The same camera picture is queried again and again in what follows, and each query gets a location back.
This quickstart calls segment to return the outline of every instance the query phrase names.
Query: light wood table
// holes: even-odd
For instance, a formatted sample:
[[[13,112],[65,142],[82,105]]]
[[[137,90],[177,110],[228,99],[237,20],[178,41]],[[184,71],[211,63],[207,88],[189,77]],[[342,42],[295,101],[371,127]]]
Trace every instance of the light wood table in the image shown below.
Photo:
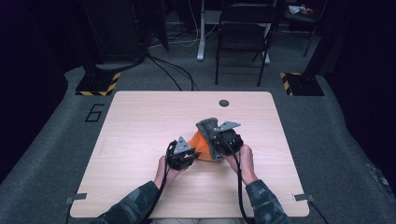
[[[229,101],[227,107],[220,100]],[[262,91],[119,91],[108,110],[72,217],[98,217],[132,190],[153,180],[169,143],[197,131],[208,118],[241,123],[235,131],[253,149],[255,171],[291,217],[309,213],[272,95]],[[248,195],[244,206],[253,217]],[[195,161],[167,186],[151,217],[241,217],[237,177],[227,161]]]

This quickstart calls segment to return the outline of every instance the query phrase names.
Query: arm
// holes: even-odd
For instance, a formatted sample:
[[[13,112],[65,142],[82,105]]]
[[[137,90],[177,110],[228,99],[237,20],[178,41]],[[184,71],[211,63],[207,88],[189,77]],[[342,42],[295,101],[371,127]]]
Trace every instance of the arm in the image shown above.
[[[276,196],[254,173],[253,152],[247,145],[241,146],[236,158],[240,162],[242,181],[246,185],[247,195],[253,207],[256,223],[291,223],[283,211]],[[225,157],[237,173],[236,161],[233,156]]]
[[[140,223],[154,203],[163,182],[164,169],[165,156],[162,156],[158,162],[158,170],[154,181],[149,181],[129,193],[119,203],[114,204],[107,212],[94,220],[92,224]],[[171,184],[182,171],[184,170],[170,169],[166,177],[166,186]]]

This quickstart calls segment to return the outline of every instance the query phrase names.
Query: orange object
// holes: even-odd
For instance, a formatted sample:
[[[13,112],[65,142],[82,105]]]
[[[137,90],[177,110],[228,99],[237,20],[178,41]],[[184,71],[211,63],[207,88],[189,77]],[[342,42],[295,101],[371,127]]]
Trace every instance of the orange object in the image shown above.
[[[197,131],[191,140],[189,140],[189,145],[195,148],[195,152],[201,152],[198,160],[202,161],[213,161],[210,155],[209,144],[206,142],[204,136],[201,132]]]

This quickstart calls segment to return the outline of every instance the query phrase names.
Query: camouflage sleeve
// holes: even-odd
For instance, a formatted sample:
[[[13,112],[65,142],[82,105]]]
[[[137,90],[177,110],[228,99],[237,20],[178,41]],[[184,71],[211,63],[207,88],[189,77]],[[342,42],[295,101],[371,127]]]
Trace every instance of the camouflage sleeve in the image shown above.
[[[129,193],[119,203],[111,206],[107,212],[99,216],[92,224],[140,223],[153,204],[157,193],[157,186],[154,182],[149,181]]]
[[[246,190],[250,204],[253,207],[256,223],[291,223],[275,194],[268,189],[262,180],[253,181],[246,186]]]

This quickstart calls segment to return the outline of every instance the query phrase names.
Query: wooden tabletop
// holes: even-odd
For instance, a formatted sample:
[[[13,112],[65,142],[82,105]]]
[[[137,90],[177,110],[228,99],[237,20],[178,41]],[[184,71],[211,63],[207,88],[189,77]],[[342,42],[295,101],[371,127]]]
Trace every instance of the wooden tabletop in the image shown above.
[[[227,100],[229,105],[219,105]],[[118,91],[108,110],[78,193],[72,217],[98,217],[132,190],[153,180],[170,142],[190,140],[203,119],[241,124],[254,155],[255,172],[290,217],[309,213],[272,95],[263,91]],[[248,195],[244,206],[253,217]],[[195,161],[167,186],[151,218],[241,217],[237,176],[227,161]]]

